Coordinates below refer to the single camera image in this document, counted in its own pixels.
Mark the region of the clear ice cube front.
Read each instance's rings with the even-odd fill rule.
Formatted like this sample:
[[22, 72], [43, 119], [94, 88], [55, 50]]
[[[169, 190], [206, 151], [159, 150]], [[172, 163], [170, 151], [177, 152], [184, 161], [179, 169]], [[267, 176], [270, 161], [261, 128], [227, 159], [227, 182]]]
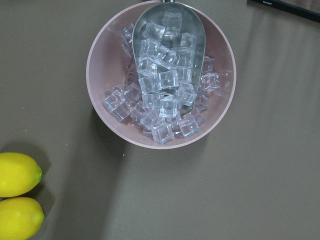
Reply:
[[162, 123], [158, 126], [152, 127], [151, 133], [153, 140], [159, 144], [164, 144], [168, 141], [171, 141], [175, 137], [172, 131], [172, 126], [169, 123]]

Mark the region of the yellow lemon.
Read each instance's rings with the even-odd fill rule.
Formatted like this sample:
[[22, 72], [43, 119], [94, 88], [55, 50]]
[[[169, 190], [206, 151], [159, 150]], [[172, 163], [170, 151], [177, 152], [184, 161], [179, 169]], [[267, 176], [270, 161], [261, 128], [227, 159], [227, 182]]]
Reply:
[[45, 219], [41, 205], [30, 197], [12, 197], [0, 202], [0, 238], [27, 240]]
[[42, 179], [43, 170], [30, 156], [17, 152], [0, 154], [0, 196], [11, 198], [32, 190]]

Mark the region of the lower yellow lemon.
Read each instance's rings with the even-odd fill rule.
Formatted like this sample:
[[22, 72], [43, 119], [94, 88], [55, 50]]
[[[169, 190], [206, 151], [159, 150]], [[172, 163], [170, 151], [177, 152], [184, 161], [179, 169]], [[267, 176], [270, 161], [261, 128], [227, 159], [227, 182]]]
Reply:
[[27, 240], [45, 219], [41, 205], [30, 197], [12, 197], [0, 202], [0, 238]]

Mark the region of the pink round bowl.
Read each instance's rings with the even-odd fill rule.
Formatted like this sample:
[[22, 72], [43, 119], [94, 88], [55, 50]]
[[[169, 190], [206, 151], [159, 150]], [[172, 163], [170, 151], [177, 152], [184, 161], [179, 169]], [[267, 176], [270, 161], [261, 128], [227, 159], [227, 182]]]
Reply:
[[200, 131], [190, 137], [178, 137], [164, 144], [154, 142], [144, 136], [142, 128], [132, 124], [131, 120], [117, 121], [105, 110], [102, 101], [105, 91], [124, 84], [127, 62], [121, 47], [121, 38], [117, 31], [130, 23], [135, 23], [149, 7], [158, 4], [157, 0], [145, 1], [129, 6], [112, 17], [99, 31], [93, 41], [86, 64], [86, 84], [91, 103], [108, 128], [122, 139], [140, 147], [167, 150], [192, 144], [213, 130], [226, 114], [236, 89], [236, 61], [225, 34], [219, 26], [203, 12], [193, 9], [202, 21], [206, 34], [205, 55], [214, 58], [214, 70], [219, 74], [220, 87], [209, 96], [208, 109], [202, 114], [205, 122]]

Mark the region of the upper yellow lemon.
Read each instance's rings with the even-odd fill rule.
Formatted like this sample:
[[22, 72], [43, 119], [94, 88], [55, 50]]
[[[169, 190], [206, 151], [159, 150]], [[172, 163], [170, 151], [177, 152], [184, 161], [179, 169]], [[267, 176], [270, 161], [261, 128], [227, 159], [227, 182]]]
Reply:
[[17, 152], [0, 154], [0, 196], [11, 198], [32, 190], [42, 179], [43, 170], [30, 156]]

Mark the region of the clear ice cube left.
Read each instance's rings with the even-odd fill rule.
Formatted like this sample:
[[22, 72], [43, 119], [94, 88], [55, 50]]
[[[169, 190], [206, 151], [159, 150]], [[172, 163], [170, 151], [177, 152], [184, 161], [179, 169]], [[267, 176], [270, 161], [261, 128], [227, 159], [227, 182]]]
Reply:
[[125, 100], [124, 92], [115, 90], [103, 100], [102, 106], [111, 113], [123, 104]]

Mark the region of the clear ice cube in scoop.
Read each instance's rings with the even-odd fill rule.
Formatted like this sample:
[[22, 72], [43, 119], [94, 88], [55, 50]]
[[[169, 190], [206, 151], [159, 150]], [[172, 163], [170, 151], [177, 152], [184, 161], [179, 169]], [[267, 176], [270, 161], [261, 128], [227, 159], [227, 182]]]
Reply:
[[158, 79], [161, 89], [175, 88], [179, 86], [178, 72], [176, 69], [158, 73]]

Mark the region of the metal ice scoop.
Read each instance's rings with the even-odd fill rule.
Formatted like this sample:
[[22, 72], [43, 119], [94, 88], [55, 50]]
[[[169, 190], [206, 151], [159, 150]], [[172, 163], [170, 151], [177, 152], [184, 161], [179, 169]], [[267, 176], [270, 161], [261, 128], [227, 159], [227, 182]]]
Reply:
[[206, 33], [188, 6], [163, 0], [145, 10], [135, 23], [132, 47], [139, 77], [159, 81], [158, 73], [177, 70], [178, 87], [166, 88], [178, 98], [178, 109], [194, 108], [203, 67]]

